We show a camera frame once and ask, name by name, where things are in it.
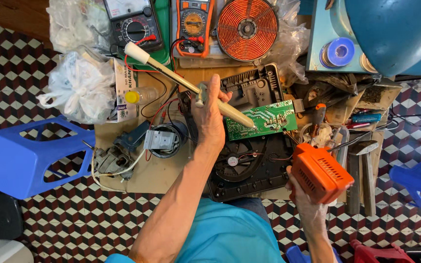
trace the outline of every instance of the yellow bottle cap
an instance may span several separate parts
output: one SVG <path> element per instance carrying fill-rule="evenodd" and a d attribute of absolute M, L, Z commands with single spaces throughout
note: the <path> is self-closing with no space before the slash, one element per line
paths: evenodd
<path fill-rule="evenodd" d="M 137 103 L 139 101 L 139 93 L 137 91 L 128 91 L 124 95 L 124 98 L 129 103 Z"/>

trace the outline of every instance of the workbench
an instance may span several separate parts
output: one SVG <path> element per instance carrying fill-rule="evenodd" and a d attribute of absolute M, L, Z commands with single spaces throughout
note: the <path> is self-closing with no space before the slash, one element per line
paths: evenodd
<path fill-rule="evenodd" d="M 193 68 L 193 69 L 179 69 L 177 72 L 183 75 L 188 81 L 194 85 L 199 84 L 201 81 L 210 80 L 213 74 L 219 74 L 221 78 L 229 77 L 236 75 L 247 70 L 253 69 L 253 66 L 240 66 L 240 67 L 224 67 L 224 68 Z M 145 73 L 138 73 L 138 87 L 147 87 L 154 86 L 163 91 L 163 85 L 157 80 L 153 79 Z M 156 73 L 155 77 L 159 78 L 167 85 L 167 95 L 164 96 L 164 99 L 155 102 L 149 107 L 144 109 L 144 114 L 146 116 L 153 115 L 156 110 L 160 107 L 160 102 L 163 102 L 170 92 L 170 90 L 175 86 L 175 84 L 167 79 L 165 76 Z M 392 102 L 395 96 L 399 93 L 400 89 L 394 91 L 392 94 L 389 94 L 389 100 Z M 342 122 L 343 119 L 350 116 L 354 107 L 358 104 L 360 96 L 351 98 L 345 102 L 339 103 L 336 106 L 333 106 L 328 109 L 326 117 L 329 119 L 329 122 Z M 170 116 L 172 119 L 177 119 L 185 123 L 184 118 L 179 114 L 177 110 L 178 103 L 174 102 L 170 107 Z M 159 117 L 154 121 L 154 124 L 158 124 Z M 110 147 L 114 139 L 121 135 L 123 132 L 130 132 L 132 129 L 136 128 L 145 120 L 144 117 L 140 116 L 126 122 L 120 123 L 106 123 L 103 125 L 95 125 L 96 133 L 96 147 L 106 149 Z M 305 124 L 310 123 L 311 118 L 305 116 L 302 119 L 297 119 L 297 124 L 299 128 L 303 127 Z M 373 140 L 379 142 L 380 146 L 375 151 L 372 152 L 372 161 L 373 161 L 373 170 L 375 179 L 377 177 L 378 165 L 379 165 L 379 156 L 381 153 L 381 146 L 383 142 L 383 132 L 374 132 Z M 133 153 L 134 157 L 137 157 L 141 152 L 142 146 L 138 147 L 138 150 Z M 107 176 L 102 176 L 100 182 L 110 188 L 116 188 L 124 190 L 131 193 L 154 193 L 154 194 L 165 194 L 170 186 L 173 184 L 179 173 L 182 171 L 184 165 L 188 162 L 189 158 L 192 156 L 194 146 L 193 143 L 189 140 L 181 148 L 178 154 L 172 158 L 160 159 L 155 156 L 149 161 L 146 161 L 142 157 L 134 168 L 134 175 L 131 180 L 120 182 L 121 178 L 111 178 Z M 270 191 L 263 192 L 258 194 L 261 198 L 267 199 L 282 199 L 289 200 L 290 191 L 285 188 L 274 189 Z M 345 194 L 340 196 L 338 199 L 339 202 L 345 202 Z"/>

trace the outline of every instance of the hand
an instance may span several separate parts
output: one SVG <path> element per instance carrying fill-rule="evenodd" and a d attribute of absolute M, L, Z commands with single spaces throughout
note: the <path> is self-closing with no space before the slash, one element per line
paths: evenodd
<path fill-rule="evenodd" d="M 287 167 L 289 181 L 285 185 L 285 188 L 289 190 L 295 188 L 295 200 L 293 201 L 296 203 L 304 231 L 310 233 L 311 231 L 316 231 L 318 229 L 325 229 L 327 205 L 314 204 L 311 201 L 310 196 L 303 191 L 303 188 L 301 188 L 295 176 L 292 175 L 291 169 L 292 166 Z"/>
<path fill-rule="evenodd" d="M 220 76 L 217 74 L 212 76 L 207 87 L 208 99 L 204 103 L 204 107 L 200 109 L 195 106 L 194 102 L 191 102 L 191 113 L 199 130 L 198 143 L 212 145 L 220 151 L 225 144 L 225 129 L 217 100 L 228 102 L 232 92 L 225 94 L 220 91 Z"/>

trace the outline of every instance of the digital multimeter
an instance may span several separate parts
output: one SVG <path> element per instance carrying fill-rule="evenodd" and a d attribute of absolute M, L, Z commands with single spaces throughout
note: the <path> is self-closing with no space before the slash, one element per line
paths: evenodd
<path fill-rule="evenodd" d="M 176 0 L 178 30 L 176 38 L 185 37 L 177 46 L 181 56 L 206 57 L 209 53 L 209 27 L 214 0 Z"/>
<path fill-rule="evenodd" d="M 103 0 L 114 32 L 118 52 L 133 42 L 145 51 L 164 47 L 159 22 L 151 0 Z"/>

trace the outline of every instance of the red and white tile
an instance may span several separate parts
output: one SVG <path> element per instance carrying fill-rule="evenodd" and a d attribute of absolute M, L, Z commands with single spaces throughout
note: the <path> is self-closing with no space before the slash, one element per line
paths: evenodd
<path fill-rule="evenodd" d="M 48 74 L 58 61 L 56 52 L 44 49 L 36 39 L 0 27 L 0 129 L 60 114 L 56 109 L 41 108 L 35 98 L 47 91 Z M 421 114 L 421 80 L 401 85 L 394 111 Z M 409 120 L 421 124 L 421 117 Z M 348 244 L 352 239 L 375 248 L 387 248 L 391 243 L 421 247 L 421 209 L 407 204 L 411 201 L 408 192 L 388 175 L 393 165 L 412 167 L 421 161 L 421 128 L 398 121 L 399 128 L 384 135 L 377 215 L 366 217 L 363 207 L 360 214 L 350 215 L 344 204 L 337 204 L 326 217 L 331 243 L 347 261 L 353 260 L 354 250 Z M 33 131 L 22 135 L 36 136 Z M 42 137 L 54 140 L 70 135 L 69 130 L 52 125 Z M 69 173 L 79 168 L 81 158 L 69 156 L 54 168 Z M 90 177 L 79 178 L 20 201 L 25 231 L 19 240 L 33 252 L 35 262 L 102 262 L 112 253 L 127 254 L 162 196 L 101 191 Z M 306 250 L 306 237 L 293 202 L 262 201 L 280 250 L 292 245 Z"/>

